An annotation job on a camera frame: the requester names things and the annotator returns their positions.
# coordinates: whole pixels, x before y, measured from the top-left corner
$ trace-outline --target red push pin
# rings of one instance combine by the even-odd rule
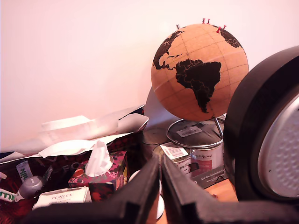
[[[219,33],[220,30],[221,30],[221,27],[218,27],[218,30],[216,32]]]

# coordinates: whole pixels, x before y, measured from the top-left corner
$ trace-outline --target wooden surface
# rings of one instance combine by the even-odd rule
[[[237,202],[237,196],[231,183],[228,179],[214,184],[206,189],[211,195],[217,195],[218,200],[222,202]],[[162,217],[157,221],[157,224],[167,224],[166,212],[164,211]]]

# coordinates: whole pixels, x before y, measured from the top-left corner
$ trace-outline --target white box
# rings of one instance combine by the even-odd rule
[[[92,202],[88,187],[65,188],[42,193],[33,209],[56,203],[87,203]]]

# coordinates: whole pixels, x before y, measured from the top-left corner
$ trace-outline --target cork globe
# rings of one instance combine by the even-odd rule
[[[196,24],[177,30],[161,44],[151,80],[166,110],[204,121],[227,112],[247,73],[246,54],[234,36],[214,25]]]

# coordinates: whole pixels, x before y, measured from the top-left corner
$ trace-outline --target cardboard box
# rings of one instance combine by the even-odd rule
[[[32,210],[56,203],[87,203],[91,201],[90,192],[87,187],[65,188],[42,193]]]
[[[225,172],[225,168],[224,166],[221,166],[210,171],[204,172],[200,175],[193,176],[191,180],[193,180],[196,184],[205,189],[227,178],[228,176]]]
[[[101,201],[108,198],[119,187],[122,187],[127,183],[127,157],[126,152],[119,151],[110,154],[113,157],[113,165],[101,176],[90,177],[84,172],[85,166],[88,161],[81,163],[77,169],[82,169],[82,175],[78,176],[75,172],[73,177],[69,180],[69,186],[75,187],[89,187],[91,198],[93,201]]]

